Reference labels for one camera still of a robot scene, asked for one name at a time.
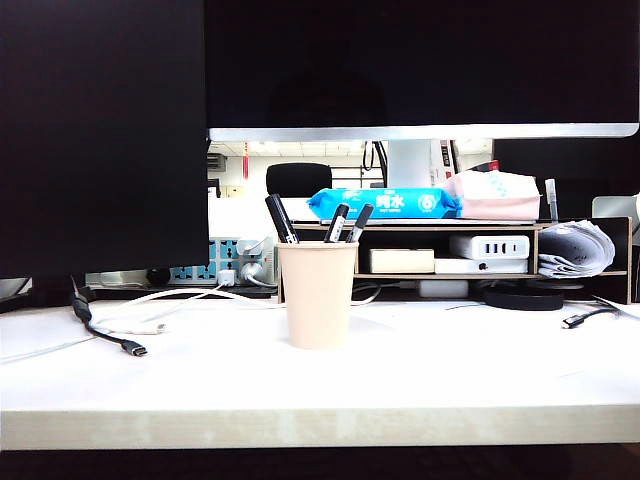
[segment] desk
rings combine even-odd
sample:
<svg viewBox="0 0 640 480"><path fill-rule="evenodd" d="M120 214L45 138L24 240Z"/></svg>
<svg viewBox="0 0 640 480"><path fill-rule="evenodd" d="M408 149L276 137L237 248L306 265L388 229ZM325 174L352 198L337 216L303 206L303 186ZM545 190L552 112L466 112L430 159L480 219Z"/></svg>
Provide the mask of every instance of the desk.
<svg viewBox="0 0 640 480"><path fill-rule="evenodd" d="M166 309L156 301L131 318ZM117 302L92 304L94 317ZM137 337L1 367L3 449L640 441L640 320L464 302L352 309L348 344L306 351L285 311L198 300ZM0 316L3 355L84 336L69 309Z"/></svg>

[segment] beige cup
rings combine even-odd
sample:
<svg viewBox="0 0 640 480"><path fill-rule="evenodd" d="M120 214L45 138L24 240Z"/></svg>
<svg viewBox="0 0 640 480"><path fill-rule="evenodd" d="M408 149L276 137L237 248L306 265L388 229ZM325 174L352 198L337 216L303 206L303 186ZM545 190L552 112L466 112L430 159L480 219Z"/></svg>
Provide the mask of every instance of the beige cup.
<svg viewBox="0 0 640 480"><path fill-rule="evenodd" d="M278 243L289 340L300 348L342 345L349 327L358 243Z"/></svg>

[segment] office chair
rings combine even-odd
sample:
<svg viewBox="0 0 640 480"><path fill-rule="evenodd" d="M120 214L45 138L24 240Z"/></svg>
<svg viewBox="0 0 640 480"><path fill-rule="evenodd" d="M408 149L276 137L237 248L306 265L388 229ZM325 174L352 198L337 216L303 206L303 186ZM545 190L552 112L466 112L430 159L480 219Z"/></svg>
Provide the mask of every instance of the office chair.
<svg viewBox="0 0 640 480"><path fill-rule="evenodd" d="M323 188L331 188L331 167L321 163L278 163L267 168L267 192L283 198L313 196Z"/></svg>

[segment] wooden shelf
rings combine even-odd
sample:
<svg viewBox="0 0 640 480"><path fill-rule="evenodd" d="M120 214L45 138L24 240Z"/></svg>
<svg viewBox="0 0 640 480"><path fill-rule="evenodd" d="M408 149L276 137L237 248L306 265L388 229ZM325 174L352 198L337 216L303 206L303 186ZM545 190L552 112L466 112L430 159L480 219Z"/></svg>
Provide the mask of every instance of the wooden shelf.
<svg viewBox="0 0 640 480"><path fill-rule="evenodd" d="M589 294L605 296L619 303L631 303L631 221L627 217L594 218L591 222L602 229L614 243L615 257L607 270L595 277L577 278ZM538 235L548 227L555 225L548 221L540 223L486 223L482 221L461 219L435 219L434 223L410 224L411 220L374 223L367 225L360 239L358 260L354 272L357 279L393 279L393 280L513 280L513 279L548 279L538 274ZM348 231L352 224L345 225ZM320 223L296 223L295 229L301 240L321 240L327 225ZM528 273L472 273L472 274L410 274L368 273L370 271L368 252L372 248L433 248L436 255L448 252L448 234L467 232L470 234L521 234L530 242Z"/></svg>

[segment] pen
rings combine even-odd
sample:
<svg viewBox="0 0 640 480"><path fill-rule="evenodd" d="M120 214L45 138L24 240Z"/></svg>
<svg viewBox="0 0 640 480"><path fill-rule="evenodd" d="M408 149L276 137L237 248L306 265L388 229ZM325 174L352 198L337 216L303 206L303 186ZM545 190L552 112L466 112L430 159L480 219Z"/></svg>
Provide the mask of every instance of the pen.
<svg viewBox="0 0 640 480"><path fill-rule="evenodd" d="M547 203L549 204L549 210L551 210L551 221L558 221L558 197L556 195L556 181L553 178L548 178L544 181L544 188L547 191Z"/></svg>
<svg viewBox="0 0 640 480"><path fill-rule="evenodd" d="M280 195L272 193L265 198L264 201L267 203L267 208L271 214L271 219L276 227L280 241L282 243L300 243L298 241L298 235L293 225L291 225L291 220L289 220L287 212L284 209L284 205L282 205Z"/></svg>
<svg viewBox="0 0 640 480"><path fill-rule="evenodd" d="M324 236L325 243L336 243L338 241L342 227L344 227L344 222L347 219L347 213L349 213L349 205L346 203L338 205L333 214L333 219L331 219L329 230L327 230L327 234Z"/></svg>
<svg viewBox="0 0 640 480"><path fill-rule="evenodd" d="M369 216L373 212L373 205L370 203L365 203L364 207L362 207L362 211L358 218L356 219L356 224L353 226L349 235L347 235L347 243L357 242L362 235L362 230L364 230L364 226L367 224L367 220L369 220Z"/></svg>

